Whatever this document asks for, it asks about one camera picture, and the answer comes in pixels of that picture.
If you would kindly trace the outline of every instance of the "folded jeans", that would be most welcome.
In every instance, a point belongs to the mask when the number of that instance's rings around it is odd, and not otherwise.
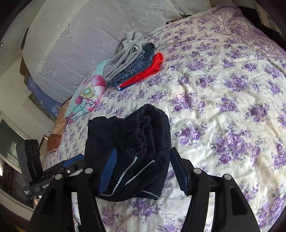
[[[137,75],[140,72],[146,70],[151,64],[155,55],[155,45],[153,43],[147,43],[140,55],[123,71],[118,73],[110,82],[110,87],[117,87],[129,78]]]

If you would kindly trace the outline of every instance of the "colorful pillow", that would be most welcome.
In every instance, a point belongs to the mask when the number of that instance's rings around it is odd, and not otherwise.
[[[101,96],[106,90],[106,82],[102,77],[103,67],[108,60],[97,65],[93,72],[88,75],[71,98],[65,118],[68,123],[75,121],[78,117],[90,113],[99,103]]]

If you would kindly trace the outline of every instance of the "purple rose pattern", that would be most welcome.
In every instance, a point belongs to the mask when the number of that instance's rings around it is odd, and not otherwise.
[[[127,101],[132,97],[133,94],[134,91],[132,91],[132,89],[125,89],[120,91],[120,93],[117,95],[117,102]]]
[[[216,103],[216,107],[219,108],[219,113],[224,112],[238,112],[237,105],[239,104],[236,98],[228,98],[226,94],[221,98],[222,103]]]
[[[216,52],[214,52],[214,51],[210,51],[210,52],[207,52],[207,55],[208,56],[216,56],[218,54]]]
[[[279,93],[283,94],[283,91],[281,91],[281,87],[278,83],[274,83],[271,80],[268,80],[268,84],[269,84],[268,88],[272,92],[273,96]]]
[[[226,165],[230,162],[240,162],[243,166],[247,156],[247,150],[250,145],[245,141],[245,133],[238,133],[235,129],[236,124],[230,123],[226,130],[215,133],[215,142],[211,144],[211,149],[215,156],[219,156],[216,167]]]
[[[183,59],[183,58],[184,58],[183,55],[175,55],[175,54],[173,54],[172,56],[166,58],[165,61],[181,60],[181,59]]]
[[[171,32],[166,33],[166,34],[162,37],[162,39],[168,38],[171,34],[172,34]]]
[[[212,31],[215,32],[215,33],[221,32],[221,28],[218,27],[218,26],[216,26],[216,27],[211,27],[210,30],[212,30]]]
[[[268,49],[270,49],[270,46],[267,42],[263,42],[263,41],[255,41],[253,43],[255,46],[257,46],[259,49],[263,50],[263,51],[266,51]]]
[[[166,177],[166,180],[165,180],[165,183],[164,183],[164,187],[167,187],[170,185],[171,183],[171,180],[175,177],[175,172],[173,169],[171,169],[168,174],[167,174],[167,177]]]
[[[241,53],[239,50],[227,52],[225,55],[232,59],[238,59],[246,56],[246,54]]]
[[[254,144],[250,144],[249,149],[250,149],[250,162],[252,163],[252,167],[255,167],[259,165],[258,163],[258,157],[261,153],[265,153],[267,148],[265,146],[266,142],[261,138],[260,135],[257,136],[257,140],[255,141]]]
[[[202,18],[200,18],[199,20],[198,20],[198,22],[199,23],[201,23],[201,24],[205,24],[205,23],[207,23],[207,22],[209,22],[210,20],[208,19],[208,18],[205,18],[205,17],[202,17]]]
[[[150,222],[151,216],[159,213],[160,206],[156,204],[156,201],[140,198],[129,203],[129,208],[133,209],[132,215],[138,217],[143,224]]]
[[[157,91],[155,94],[151,95],[150,97],[148,97],[148,101],[150,102],[150,104],[154,104],[154,103],[160,103],[162,101],[162,99],[167,96],[168,91]]]
[[[207,50],[207,49],[210,49],[211,47],[210,47],[210,43],[204,43],[204,42],[202,42],[199,46],[197,46],[196,47],[196,49],[198,50],[198,51],[205,51],[205,50]]]
[[[202,96],[200,100],[194,99],[196,96],[196,93],[186,94],[186,92],[175,94],[172,99],[168,100],[170,105],[173,107],[172,113],[181,112],[182,110],[192,112],[194,111],[194,108],[197,107],[198,118],[200,118],[200,116],[205,113],[205,106],[209,104],[209,102],[205,101],[205,96]]]
[[[219,42],[219,39],[210,39],[210,41],[211,41],[212,43],[218,43],[218,42]]]
[[[282,108],[278,111],[278,122],[283,128],[286,128],[286,103],[282,104]]]
[[[181,76],[181,78],[177,81],[178,85],[183,86],[191,83],[191,80],[186,75]]]
[[[178,95],[174,95],[171,100],[168,100],[168,102],[174,107],[173,112],[180,112],[182,109],[187,109],[192,112],[196,103],[193,96],[193,93],[180,93]]]
[[[247,75],[241,75],[241,77],[238,77],[235,73],[233,73],[229,79],[225,80],[223,85],[231,89],[232,92],[241,92],[249,89],[247,80]]]
[[[234,63],[231,62],[231,61],[228,61],[228,60],[223,60],[223,68],[224,69],[227,69],[227,68],[230,68],[230,67],[234,67]]]
[[[190,71],[205,70],[206,64],[204,63],[204,59],[195,60],[186,64],[186,68]]]
[[[184,22],[184,25],[191,25],[192,23],[193,23],[192,20],[188,20],[188,21]]]
[[[109,109],[106,110],[106,114],[110,114],[114,108],[115,108],[115,105],[112,105]]]
[[[269,75],[272,75],[273,79],[276,79],[278,77],[281,76],[281,72],[275,68],[275,67],[270,67],[269,65],[267,65],[265,68],[264,68],[264,71],[269,74]]]
[[[198,54],[200,54],[198,51],[192,51],[192,53],[189,55],[191,58],[196,57]]]
[[[257,71],[257,64],[252,62],[246,62],[241,66],[243,69],[247,69],[249,72]]]
[[[192,40],[195,40],[195,39],[196,39],[196,36],[190,36],[190,37],[186,38],[187,41],[192,41]]]
[[[169,53],[169,54],[172,53],[172,52],[174,52],[174,51],[176,51],[176,48],[174,48],[174,47],[168,49],[168,53]]]
[[[118,91],[108,91],[105,92],[102,97],[107,97],[109,100],[114,99],[118,94]]]
[[[184,45],[184,46],[182,46],[181,51],[190,50],[192,47],[193,47],[193,45],[191,45],[191,44]]]
[[[112,115],[119,117],[121,116],[121,114],[124,112],[125,109],[126,109],[126,106],[121,106]]]
[[[239,37],[248,34],[247,29],[238,21],[233,21],[231,24],[229,24],[229,27],[231,28],[231,33]]]
[[[146,97],[148,90],[140,90],[138,95],[136,96],[135,100],[143,99]]]
[[[120,227],[119,225],[123,222],[124,217],[120,213],[114,212],[114,206],[102,207],[101,219],[103,224],[114,231],[125,231],[128,232],[129,229],[126,226]]]
[[[206,27],[198,27],[198,31],[199,32],[201,32],[201,31],[203,31],[203,30],[205,30],[206,29]]]
[[[250,105],[248,111],[245,113],[245,118],[249,119],[253,117],[253,121],[259,122],[269,122],[268,111],[270,110],[270,105],[267,103],[255,103]]]
[[[286,148],[281,140],[276,142],[276,152],[271,152],[271,157],[276,170],[282,169],[286,165]]]
[[[178,70],[179,70],[179,67],[180,67],[182,64],[183,64],[183,62],[174,64],[174,65],[171,65],[171,66],[169,66],[169,69],[172,70],[172,71],[178,71]]]
[[[264,197],[264,204],[256,211],[255,216],[259,228],[262,229],[265,226],[271,226],[278,219],[284,209],[284,203],[286,200],[286,194],[283,192],[285,188],[282,183],[275,192],[269,196]]]
[[[259,83],[259,81],[256,78],[253,78],[252,82],[250,84],[251,84],[253,90],[257,93],[257,95],[259,95],[260,94],[260,87],[261,87],[261,84]]]
[[[234,44],[234,43],[237,43],[237,41],[235,39],[232,39],[232,38],[228,38],[227,40],[225,40],[224,42],[226,43],[230,43],[230,44]]]
[[[217,75],[202,75],[202,77],[197,80],[196,85],[205,89],[208,86],[214,86],[216,80]]]
[[[152,86],[162,86],[165,87],[165,85],[170,81],[171,79],[166,76],[166,75],[162,75],[162,74],[157,74],[153,77],[149,77],[148,81],[147,81],[147,85],[149,87]]]
[[[187,32],[188,32],[188,28],[186,28],[186,27],[175,31],[175,33],[177,33],[179,35],[182,35],[182,34],[187,33]]]
[[[239,185],[240,190],[242,191],[243,195],[245,196],[246,200],[248,202],[250,202],[251,200],[253,200],[257,193],[258,193],[258,184],[255,186],[250,186],[249,183],[246,183],[245,181],[243,181],[240,185]]]
[[[201,141],[201,137],[205,134],[207,130],[207,124],[198,125],[198,124],[189,124],[181,128],[181,131],[175,133],[175,139],[179,139],[179,144],[181,146],[194,146],[198,148],[199,146],[204,145],[204,142]]]
[[[263,55],[259,54],[259,53],[256,53],[255,55],[256,59],[258,60],[265,60],[265,58],[263,57]]]
[[[165,217],[166,221],[164,225],[160,225],[157,230],[159,232],[179,232],[181,231],[185,218],[174,220],[175,215],[172,217]]]
[[[182,36],[181,35],[177,35],[173,38],[173,41],[176,43],[176,42],[179,42],[181,40]]]

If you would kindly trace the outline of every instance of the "white wall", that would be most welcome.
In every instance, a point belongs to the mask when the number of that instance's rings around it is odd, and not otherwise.
[[[50,134],[53,122],[35,105],[25,109],[22,105],[31,92],[24,84],[24,76],[19,73],[21,60],[15,62],[0,77],[0,111],[26,135],[41,141],[44,134]]]
[[[22,57],[21,44],[26,30],[30,27],[45,0],[33,0],[14,19],[6,31],[0,47],[0,76]]]

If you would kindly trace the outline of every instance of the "floral bedspread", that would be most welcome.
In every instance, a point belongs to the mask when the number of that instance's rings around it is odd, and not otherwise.
[[[231,174],[268,231],[286,205],[286,53],[231,6],[168,24],[148,40],[164,56],[162,70],[122,92],[107,89],[94,112],[66,127],[45,167],[84,154],[89,119],[125,117],[150,103],[168,115],[181,156],[210,175]],[[212,193],[205,231],[214,200]],[[98,206],[107,231],[177,232],[189,202],[170,166],[159,200]]]

